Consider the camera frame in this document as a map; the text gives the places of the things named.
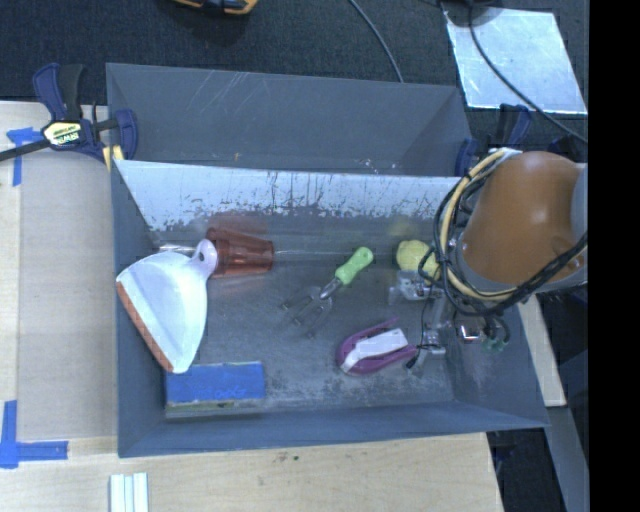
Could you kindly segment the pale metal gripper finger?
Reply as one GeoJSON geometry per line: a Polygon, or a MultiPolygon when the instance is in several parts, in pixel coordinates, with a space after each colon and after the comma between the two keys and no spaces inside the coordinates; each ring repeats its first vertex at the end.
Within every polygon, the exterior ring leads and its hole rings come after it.
{"type": "Polygon", "coordinates": [[[422,301],[432,292],[431,285],[416,271],[397,271],[389,288],[388,301],[422,301]]]}
{"type": "Polygon", "coordinates": [[[446,356],[446,349],[440,346],[420,348],[406,364],[405,369],[414,376],[423,376],[436,367],[446,356]]]}

